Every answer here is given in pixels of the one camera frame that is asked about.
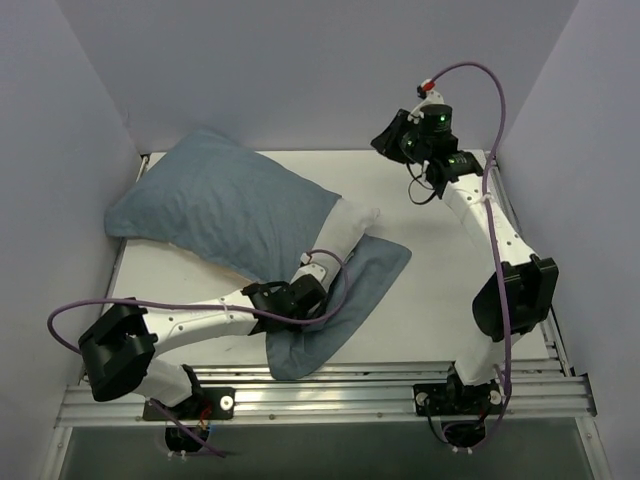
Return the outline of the blue striped pillowcase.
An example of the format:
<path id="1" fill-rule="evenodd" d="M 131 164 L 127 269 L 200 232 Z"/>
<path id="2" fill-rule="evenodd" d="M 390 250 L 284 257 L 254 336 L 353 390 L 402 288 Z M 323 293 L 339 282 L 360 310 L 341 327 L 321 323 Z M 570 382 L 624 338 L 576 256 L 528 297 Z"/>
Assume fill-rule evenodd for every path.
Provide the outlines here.
<path id="1" fill-rule="evenodd" d="M 198 255 L 196 255 L 195 253 L 179 248 L 174 244 L 169 244 L 169 246 L 172 247 L 177 254 L 181 255 L 185 259 L 188 259 L 190 262 L 195 263 L 202 268 L 208 269 L 209 271 L 215 273 L 216 275 L 228 277 L 237 281 L 243 281 L 243 282 L 249 281 L 248 277 L 237 273 L 230 267 L 226 267 L 224 265 L 220 265 L 218 263 L 203 259 Z"/>

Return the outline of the blue-grey pillowcase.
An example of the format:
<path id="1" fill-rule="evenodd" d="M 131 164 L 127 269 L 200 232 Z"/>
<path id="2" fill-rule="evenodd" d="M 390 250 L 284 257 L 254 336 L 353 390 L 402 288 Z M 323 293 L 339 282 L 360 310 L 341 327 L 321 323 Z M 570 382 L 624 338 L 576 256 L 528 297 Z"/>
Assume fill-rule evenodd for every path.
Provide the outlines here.
<path id="1" fill-rule="evenodd" d="M 270 373 L 297 380 L 321 367 L 358 330 L 411 258 L 368 234 L 349 258 L 312 247 L 340 194 L 210 131 L 183 138 L 104 216 L 107 235 L 174 244 L 251 281 L 290 280 L 303 253 L 337 262 L 335 315 L 266 337 Z"/>

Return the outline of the white pillow insert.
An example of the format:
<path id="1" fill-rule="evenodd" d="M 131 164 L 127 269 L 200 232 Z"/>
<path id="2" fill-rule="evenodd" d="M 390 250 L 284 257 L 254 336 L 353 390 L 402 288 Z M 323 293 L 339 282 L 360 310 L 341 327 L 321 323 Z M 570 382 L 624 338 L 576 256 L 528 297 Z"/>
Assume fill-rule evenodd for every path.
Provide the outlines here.
<path id="1" fill-rule="evenodd" d="M 312 249 L 328 251 L 345 262 L 379 215 L 377 208 L 340 198 L 325 219 Z"/>

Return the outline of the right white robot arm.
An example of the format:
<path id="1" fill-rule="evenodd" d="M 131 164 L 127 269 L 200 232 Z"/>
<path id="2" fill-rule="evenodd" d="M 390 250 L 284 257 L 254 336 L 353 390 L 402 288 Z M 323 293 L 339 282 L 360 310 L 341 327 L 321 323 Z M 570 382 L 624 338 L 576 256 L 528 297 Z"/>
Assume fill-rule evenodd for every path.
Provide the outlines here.
<path id="1" fill-rule="evenodd" d="M 456 215 L 488 265 L 490 276 L 472 301 L 471 343 L 454 360 L 457 379 L 443 390 L 447 406 L 464 413 L 479 402 L 478 386 L 492 379 L 495 366 L 506 365 L 513 346 L 547 318 L 559 270 L 516 232 L 490 191 L 487 167 L 459 148 L 452 119 L 443 103 L 401 109 L 371 145 L 391 161 L 424 167 L 434 197 Z"/>

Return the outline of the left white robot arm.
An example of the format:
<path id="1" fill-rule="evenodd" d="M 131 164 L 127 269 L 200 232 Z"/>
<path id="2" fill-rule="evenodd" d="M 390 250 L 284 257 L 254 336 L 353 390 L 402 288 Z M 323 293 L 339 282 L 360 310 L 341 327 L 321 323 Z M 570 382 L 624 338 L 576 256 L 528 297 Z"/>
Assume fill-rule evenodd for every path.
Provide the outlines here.
<path id="1" fill-rule="evenodd" d="M 133 298 L 110 307 L 78 340 L 93 399 L 107 402 L 135 393 L 153 399 L 179 419 L 206 404 L 193 368 L 160 360 L 179 347 L 227 336 L 295 328 L 274 316 L 308 322 L 326 304 L 327 292 L 311 274 L 293 283 L 254 283 L 213 302 L 157 312 Z"/>

